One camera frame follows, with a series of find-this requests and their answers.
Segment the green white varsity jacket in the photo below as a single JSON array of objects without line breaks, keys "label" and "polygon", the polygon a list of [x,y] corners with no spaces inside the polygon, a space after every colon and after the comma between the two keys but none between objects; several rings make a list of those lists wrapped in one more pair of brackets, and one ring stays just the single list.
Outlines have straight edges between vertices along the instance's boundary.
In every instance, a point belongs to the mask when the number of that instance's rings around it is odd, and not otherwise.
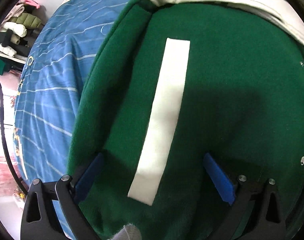
[{"label": "green white varsity jacket", "polygon": [[209,239],[233,184],[273,179],[304,239],[304,0],[129,0],[88,74],[68,173],[104,156],[79,207],[99,239]]}]

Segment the pile of folded clothes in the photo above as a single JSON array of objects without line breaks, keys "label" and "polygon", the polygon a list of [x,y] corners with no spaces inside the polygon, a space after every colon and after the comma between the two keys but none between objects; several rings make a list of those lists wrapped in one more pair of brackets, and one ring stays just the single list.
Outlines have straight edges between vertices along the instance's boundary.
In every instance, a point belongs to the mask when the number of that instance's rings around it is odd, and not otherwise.
[{"label": "pile of folded clothes", "polygon": [[44,24],[33,11],[41,5],[19,0],[0,25],[0,75],[11,70],[22,72],[31,48]]}]

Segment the blue striped bed sheet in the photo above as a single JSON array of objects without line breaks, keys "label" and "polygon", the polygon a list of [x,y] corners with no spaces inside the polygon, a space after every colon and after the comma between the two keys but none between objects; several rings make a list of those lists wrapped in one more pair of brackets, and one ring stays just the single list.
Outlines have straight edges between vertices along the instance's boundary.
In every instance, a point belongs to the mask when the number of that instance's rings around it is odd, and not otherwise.
[{"label": "blue striped bed sheet", "polygon": [[33,44],[14,106],[16,159],[26,184],[66,173],[84,83],[128,1],[64,0]]}]

